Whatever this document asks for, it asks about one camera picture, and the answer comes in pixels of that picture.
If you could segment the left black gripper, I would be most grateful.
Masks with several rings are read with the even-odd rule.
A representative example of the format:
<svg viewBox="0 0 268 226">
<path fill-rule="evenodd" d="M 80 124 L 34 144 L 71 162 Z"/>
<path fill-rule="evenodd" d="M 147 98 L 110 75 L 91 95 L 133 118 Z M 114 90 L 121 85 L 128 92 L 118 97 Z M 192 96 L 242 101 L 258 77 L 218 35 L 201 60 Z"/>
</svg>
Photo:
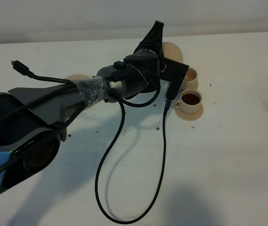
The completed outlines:
<svg viewBox="0 0 268 226">
<path fill-rule="evenodd" d="M 160 82 L 160 71 L 163 60 L 162 34 L 164 23 L 155 21 L 155 24 L 139 43 L 138 47 L 132 55 L 124 58 L 125 63 L 134 66 L 139 72 L 142 72 L 147 87 L 142 93 L 150 93 L 156 90 L 157 84 Z"/>
</svg>

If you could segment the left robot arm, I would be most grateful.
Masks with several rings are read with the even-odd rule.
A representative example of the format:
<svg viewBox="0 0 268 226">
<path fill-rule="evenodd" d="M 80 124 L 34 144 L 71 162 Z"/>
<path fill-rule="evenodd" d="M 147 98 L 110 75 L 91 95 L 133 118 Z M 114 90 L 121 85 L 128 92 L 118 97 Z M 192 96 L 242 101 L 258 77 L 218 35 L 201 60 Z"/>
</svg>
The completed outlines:
<svg viewBox="0 0 268 226">
<path fill-rule="evenodd" d="M 163 26 L 156 21 L 132 55 L 100 69 L 93 78 L 41 77 L 12 62 L 20 74 L 56 85 L 0 93 L 0 194 L 54 160 L 67 127 L 82 111 L 101 101 L 131 105 L 139 93 L 159 94 Z"/>
</svg>

